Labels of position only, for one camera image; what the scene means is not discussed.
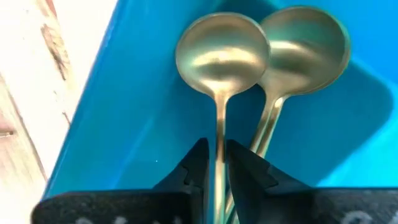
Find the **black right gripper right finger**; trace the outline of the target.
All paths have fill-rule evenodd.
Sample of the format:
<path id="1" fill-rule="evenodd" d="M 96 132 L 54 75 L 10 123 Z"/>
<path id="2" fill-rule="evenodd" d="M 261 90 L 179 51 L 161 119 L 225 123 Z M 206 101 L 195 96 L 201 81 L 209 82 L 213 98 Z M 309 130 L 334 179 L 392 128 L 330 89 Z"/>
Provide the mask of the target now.
<path id="1" fill-rule="evenodd" d="M 397 224 L 397 189 L 310 187 L 230 139 L 229 184 L 241 223 Z"/>

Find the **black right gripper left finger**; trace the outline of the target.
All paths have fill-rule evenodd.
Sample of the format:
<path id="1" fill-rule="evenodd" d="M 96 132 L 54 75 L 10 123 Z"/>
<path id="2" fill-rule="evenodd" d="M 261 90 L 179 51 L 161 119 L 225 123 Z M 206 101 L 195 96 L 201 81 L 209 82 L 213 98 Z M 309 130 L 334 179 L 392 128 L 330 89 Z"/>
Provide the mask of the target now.
<path id="1" fill-rule="evenodd" d="M 203 223 L 209 143 L 200 138 L 151 189 L 67 192 L 39 202 L 31 224 Z"/>

